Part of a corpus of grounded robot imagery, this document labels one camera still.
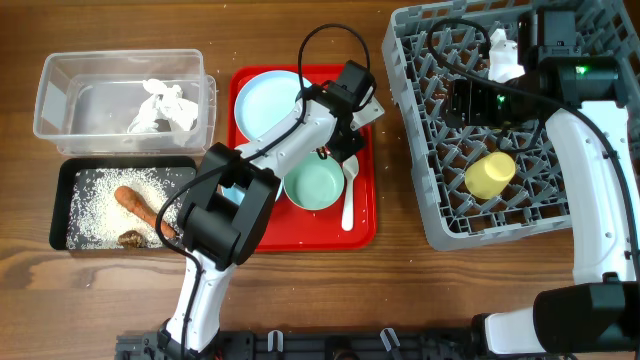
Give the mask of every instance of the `green indicator light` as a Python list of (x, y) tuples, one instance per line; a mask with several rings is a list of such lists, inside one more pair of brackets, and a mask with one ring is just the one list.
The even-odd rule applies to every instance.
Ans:
[(586, 66), (576, 66), (576, 73), (580, 75), (584, 75), (589, 71), (589, 68)]

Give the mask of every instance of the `yellow cup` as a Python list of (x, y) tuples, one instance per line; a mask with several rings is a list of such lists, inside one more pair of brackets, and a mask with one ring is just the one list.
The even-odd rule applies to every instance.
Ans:
[(516, 163), (503, 152), (494, 152), (467, 169), (464, 183), (469, 192), (480, 199), (500, 195), (516, 174)]

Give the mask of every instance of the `wooden tabletop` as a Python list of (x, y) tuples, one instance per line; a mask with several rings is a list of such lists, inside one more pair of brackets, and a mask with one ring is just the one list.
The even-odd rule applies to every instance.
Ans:
[[(530, 306), (539, 292), (572, 284), (570, 230), (454, 252), (428, 245), (405, 129), (381, 55), (391, 12), (411, 2), (63, 2), (72, 6), (50, 6), (49, 0), (27, 1), (29, 7), (5, 0), (8, 6), (0, 6), (0, 358), (112, 359), (116, 335), (155, 329), (171, 316), (184, 277), (185, 260), (169, 252), (127, 256), (50, 248), (65, 158), (33, 135), (32, 121), (42, 66), (54, 52), (199, 49), (220, 89), (216, 139), (224, 141), (228, 86), (238, 69), (294, 63), (303, 37), (327, 22), (349, 24), (368, 42), (376, 97), (387, 111), (373, 125), (377, 236), (358, 251), (254, 255), (233, 278), (222, 329), (466, 325), (475, 314)], [(305, 62), (362, 61), (360, 52), (354, 39), (331, 30), (311, 41)]]

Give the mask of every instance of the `red tray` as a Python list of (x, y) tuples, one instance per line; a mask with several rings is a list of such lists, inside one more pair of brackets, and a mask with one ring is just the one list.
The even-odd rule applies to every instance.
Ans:
[[(309, 81), (320, 84), (325, 80), (336, 80), (342, 68), (343, 65), (307, 65), (303, 66), (302, 72)], [(297, 67), (295, 65), (250, 66), (238, 70), (231, 78), (227, 138), (229, 147), (235, 148), (248, 142), (235, 122), (233, 109), (238, 92), (253, 77), (271, 70), (297, 72)], [(357, 154), (360, 172), (353, 187), (353, 230), (342, 230), (344, 192), (331, 207), (319, 211), (307, 211), (294, 205), (283, 191), (276, 202), (267, 232), (257, 251), (348, 250), (364, 247), (373, 240), (377, 231), (373, 141), (369, 127), (361, 131), (367, 146)]]

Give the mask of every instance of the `brown food item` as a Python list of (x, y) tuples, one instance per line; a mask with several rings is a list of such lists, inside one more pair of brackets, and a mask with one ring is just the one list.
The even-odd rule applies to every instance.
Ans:
[(125, 249), (143, 248), (146, 243), (144, 236), (135, 230), (129, 230), (118, 236), (118, 244), (124, 246)]
[[(116, 189), (114, 195), (118, 203), (124, 206), (125, 209), (144, 220), (152, 228), (156, 227), (156, 213), (147, 206), (144, 199), (132, 188), (128, 186), (120, 186)], [(167, 239), (177, 236), (176, 231), (173, 230), (165, 221), (162, 221), (161, 230), (162, 234)]]

